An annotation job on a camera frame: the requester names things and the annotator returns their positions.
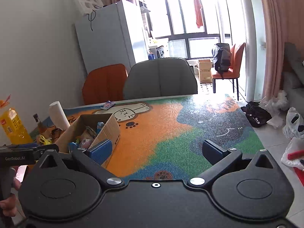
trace black backpack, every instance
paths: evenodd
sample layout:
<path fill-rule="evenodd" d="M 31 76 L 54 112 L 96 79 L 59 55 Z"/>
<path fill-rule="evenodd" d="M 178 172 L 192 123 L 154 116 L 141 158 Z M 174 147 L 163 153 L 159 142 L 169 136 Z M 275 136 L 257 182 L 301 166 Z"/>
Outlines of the black backpack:
<path fill-rule="evenodd" d="M 259 128 L 267 123 L 271 119 L 271 115 L 268 111 L 259 107 L 254 102 L 249 102 L 246 106 L 241 107 L 241 110 L 245 113 L 251 126 Z"/>
<path fill-rule="evenodd" d="M 231 65 L 231 52 L 229 44 L 215 44 L 212 49 L 212 55 L 213 67 L 217 72 L 221 74 L 222 79 L 224 79 L 222 73 L 228 72 L 228 69 Z"/>

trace table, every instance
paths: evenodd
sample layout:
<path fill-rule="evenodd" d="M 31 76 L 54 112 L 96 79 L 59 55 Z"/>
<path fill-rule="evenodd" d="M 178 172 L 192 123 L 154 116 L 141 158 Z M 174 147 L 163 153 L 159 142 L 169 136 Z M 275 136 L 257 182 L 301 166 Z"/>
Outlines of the table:
<path fill-rule="evenodd" d="M 159 97 L 64 109 L 68 119 L 81 114 L 114 113 L 121 136 L 107 170 L 128 179 L 187 180 L 211 167 L 202 143 L 255 154 L 263 148 L 237 103 L 227 94 Z M 48 118 L 44 121 L 52 124 Z"/>

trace paper towel roll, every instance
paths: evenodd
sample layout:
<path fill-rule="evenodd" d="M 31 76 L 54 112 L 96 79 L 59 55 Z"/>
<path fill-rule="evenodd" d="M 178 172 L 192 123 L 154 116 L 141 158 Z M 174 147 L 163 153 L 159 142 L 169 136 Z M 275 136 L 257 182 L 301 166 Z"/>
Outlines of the paper towel roll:
<path fill-rule="evenodd" d="M 49 115 L 53 124 L 61 130 L 67 130 L 70 126 L 59 101 L 53 102 L 49 107 Z"/>

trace silver bolt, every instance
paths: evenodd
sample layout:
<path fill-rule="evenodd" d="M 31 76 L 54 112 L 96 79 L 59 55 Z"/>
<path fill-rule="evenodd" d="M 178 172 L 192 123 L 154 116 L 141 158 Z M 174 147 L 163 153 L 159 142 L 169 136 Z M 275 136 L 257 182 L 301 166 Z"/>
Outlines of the silver bolt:
<path fill-rule="evenodd" d="M 194 177 L 190 179 L 190 183 L 193 185 L 203 185 L 205 183 L 205 179 L 201 177 Z"/>
<path fill-rule="evenodd" d="M 118 185 L 122 183 L 122 180 L 118 177 L 111 177 L 107 179 L 107 183 L 110 185 Z"/>
<path fill-rule="evenodd" d="M 152 183 L 152 187 L 159 188 L 161 185 L 159 183 Z"/>

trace human hand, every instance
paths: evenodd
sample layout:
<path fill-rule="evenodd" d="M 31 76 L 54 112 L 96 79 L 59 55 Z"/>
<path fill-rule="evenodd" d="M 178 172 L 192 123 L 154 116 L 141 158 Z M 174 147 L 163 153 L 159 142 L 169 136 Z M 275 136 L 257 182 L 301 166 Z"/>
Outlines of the human hand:
<path fill-rule="evenodd" d="M 13 187 L 15 190 L 19 190 L 20 186 L 21 183 L 16 178 L 14 178 Z M 0 201 L 0 207 L 3 210 L 4 216 L 14 217 L 17 214 L 16 196 L 14 194 L 11 194 L 10 197 L 8 197 L 6 200 Z"/>

